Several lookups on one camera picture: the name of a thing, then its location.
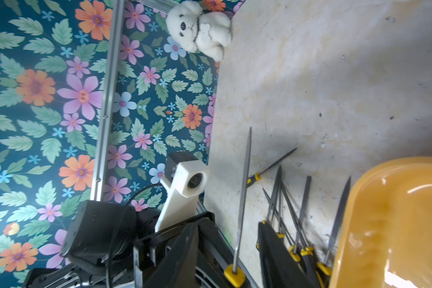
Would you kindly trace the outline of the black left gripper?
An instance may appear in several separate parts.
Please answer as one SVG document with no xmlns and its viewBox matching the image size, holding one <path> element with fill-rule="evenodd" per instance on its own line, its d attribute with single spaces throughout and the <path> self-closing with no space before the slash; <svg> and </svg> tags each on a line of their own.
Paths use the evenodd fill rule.
<svg viewBox="0 0 432 288">
<path fill-rule="evenodd" d="M 212 212 L 203 212 L 162 231 L 154 228 L 158 211 L 137 214 L 133 247 L 137 288 L 231 288 L 224 270 L 233 252 Z"/>
</svg>

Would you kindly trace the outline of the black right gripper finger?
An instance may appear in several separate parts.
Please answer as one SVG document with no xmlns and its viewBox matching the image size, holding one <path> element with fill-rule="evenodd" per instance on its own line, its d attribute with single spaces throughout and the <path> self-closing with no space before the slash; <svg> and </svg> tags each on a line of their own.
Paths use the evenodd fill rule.
<svg viewBox="0 0 432 288">
<path fill-rule="evenodd" d="M 268 223 L 258 223 L 258 243 L 265 288 L 313 287 Z"/>
</svg>

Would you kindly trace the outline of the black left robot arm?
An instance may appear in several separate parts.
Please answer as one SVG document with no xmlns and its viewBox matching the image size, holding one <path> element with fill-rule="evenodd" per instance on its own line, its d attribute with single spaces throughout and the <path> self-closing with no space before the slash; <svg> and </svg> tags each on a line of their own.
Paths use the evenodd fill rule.
<svg viewBox="0 0 432 288">
<path fill-rule="evenodd" d="M 64 268 L 35 268 L 26 288 L 229 288 L 233 253 L 199 201 L 147 208 L 89 201 L 62 243 Z"/>
</svg>

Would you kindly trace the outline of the yellow storage tray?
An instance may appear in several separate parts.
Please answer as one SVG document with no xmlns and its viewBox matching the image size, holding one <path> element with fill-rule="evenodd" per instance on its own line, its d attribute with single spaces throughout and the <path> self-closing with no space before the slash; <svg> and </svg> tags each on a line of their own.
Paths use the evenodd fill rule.
<svg viewBox="0 0 432 288">
<path fill-rule="evenodd" d="M 432 157 L 382 163 L 353 186 L 333 288 L 432 288 Z"/>
</svg>

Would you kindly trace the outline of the white plush bear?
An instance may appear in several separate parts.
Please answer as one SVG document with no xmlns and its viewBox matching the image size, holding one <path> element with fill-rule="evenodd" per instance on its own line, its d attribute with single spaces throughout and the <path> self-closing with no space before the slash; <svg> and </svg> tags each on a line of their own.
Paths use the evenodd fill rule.
<svg viewBox="0 0 432 288">
<path fill-rule="evenodd" d="M 223 12 L 205 13 L 196 1 L 184 1 L 166 17 L 170 36 L 186 52 L 201 52 L 220 62 L 232 42 L 231 19 Z"/>
</svg>

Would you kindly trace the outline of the aluminium frame post left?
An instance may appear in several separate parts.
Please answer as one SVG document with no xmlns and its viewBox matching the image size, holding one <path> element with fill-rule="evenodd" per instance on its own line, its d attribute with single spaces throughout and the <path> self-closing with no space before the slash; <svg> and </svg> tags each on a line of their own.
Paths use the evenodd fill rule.
<svg viewBox="0 0 432 288">
<path fill-rule="evenodd" d="M 107 170 L 107 155 L 109 147 L 109 134 L 112 122 L 112 105 L 117 84 L 118 61 L 122 28 L 124 21 L 125 1 L 115 1 L 113 9 L 112 26 L 109 40 L 109 49 L 106 59 L 106 72 L 104 77 L 102 108 L 98 125 L 96 157 L 90 199 L 103 200 L 103 187 Z"/>
</svg>

